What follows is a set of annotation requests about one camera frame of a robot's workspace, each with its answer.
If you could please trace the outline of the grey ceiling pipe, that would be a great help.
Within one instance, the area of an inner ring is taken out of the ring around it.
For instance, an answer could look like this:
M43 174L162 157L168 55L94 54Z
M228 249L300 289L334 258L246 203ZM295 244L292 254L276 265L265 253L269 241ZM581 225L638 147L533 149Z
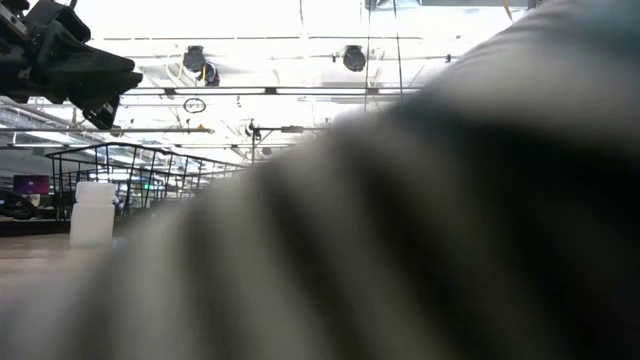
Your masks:
M109 134L128 134L128 133L215 133L214 129L209 128L118 128L118 129L80 129L80 128L7 128L0 127L0 133L109 133Z

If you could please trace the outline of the purple lit monitor screen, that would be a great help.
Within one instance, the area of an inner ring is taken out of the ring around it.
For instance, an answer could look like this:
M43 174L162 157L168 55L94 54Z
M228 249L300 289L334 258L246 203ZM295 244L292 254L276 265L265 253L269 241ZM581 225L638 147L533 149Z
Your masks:
M47 195L50 190L48 175L14 175L13 192L20 195Z

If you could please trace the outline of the black overhead rail with post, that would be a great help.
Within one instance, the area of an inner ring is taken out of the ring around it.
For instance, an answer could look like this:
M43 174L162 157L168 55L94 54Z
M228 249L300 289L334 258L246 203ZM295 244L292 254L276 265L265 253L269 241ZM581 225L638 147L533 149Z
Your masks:
M245 133L248 134L251 138L250 163L251 165L255 164L257 149L260 148L264 141L268 139L269 136L273 133L300 136L303 136L306 133L310 133L314 137L316 137L318 134L327 132L330 129L331 127L305 127L299 125L264 127L256 125L255 122L251 120L245 127Z

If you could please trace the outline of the dark hanging reel with yellow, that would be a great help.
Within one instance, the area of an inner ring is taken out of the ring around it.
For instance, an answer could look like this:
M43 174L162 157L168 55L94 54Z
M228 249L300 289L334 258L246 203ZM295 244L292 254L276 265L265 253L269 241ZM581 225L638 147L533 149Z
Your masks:
M201 81L205 87L218 87L220 85L220 77L217 68L209 62L205 62L202 66L197 80Z

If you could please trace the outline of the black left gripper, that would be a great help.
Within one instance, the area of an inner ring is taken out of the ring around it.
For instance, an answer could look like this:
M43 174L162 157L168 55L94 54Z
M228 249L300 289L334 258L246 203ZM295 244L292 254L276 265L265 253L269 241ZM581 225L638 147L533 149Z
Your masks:
M29 25L24 18L33 6L0 3L0 95L17 103L32 97L57 104L69 99L97 129L110 130L121 95L136 88L143 75L132 72L132 60L89 46L86 25L57 20ZM63 78L112 73L123 74L76 83L69 90Z

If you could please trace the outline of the long ceiling light rail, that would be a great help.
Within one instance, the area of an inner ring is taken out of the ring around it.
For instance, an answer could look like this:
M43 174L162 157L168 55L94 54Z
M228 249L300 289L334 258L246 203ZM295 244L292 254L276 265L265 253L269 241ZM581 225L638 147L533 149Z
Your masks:
M316 95L364 96L404 95L420 91L416 87L139 87L125 96L222 96L222 95Z

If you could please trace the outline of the black background equipment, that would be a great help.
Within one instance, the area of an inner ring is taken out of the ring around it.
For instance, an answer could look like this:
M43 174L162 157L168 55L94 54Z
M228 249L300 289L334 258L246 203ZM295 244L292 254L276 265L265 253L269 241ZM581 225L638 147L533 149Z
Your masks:
M37 215L37 208L22 195L0 188L0 215L15 220L29 220Z

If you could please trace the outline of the white plastic medicine bottle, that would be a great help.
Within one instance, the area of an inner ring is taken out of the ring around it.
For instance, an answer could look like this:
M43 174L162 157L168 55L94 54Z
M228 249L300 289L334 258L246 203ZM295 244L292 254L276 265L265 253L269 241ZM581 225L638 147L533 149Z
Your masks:
M71 247L107 246L112 242L116 185L78 182L76 184L69 243Z

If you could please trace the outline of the grey patterned cloth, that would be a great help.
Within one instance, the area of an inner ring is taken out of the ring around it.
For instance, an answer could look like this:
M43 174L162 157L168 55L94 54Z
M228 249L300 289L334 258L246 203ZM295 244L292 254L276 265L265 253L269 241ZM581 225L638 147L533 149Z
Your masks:
M640 0L163 206L0 303L0 360L640 360Z

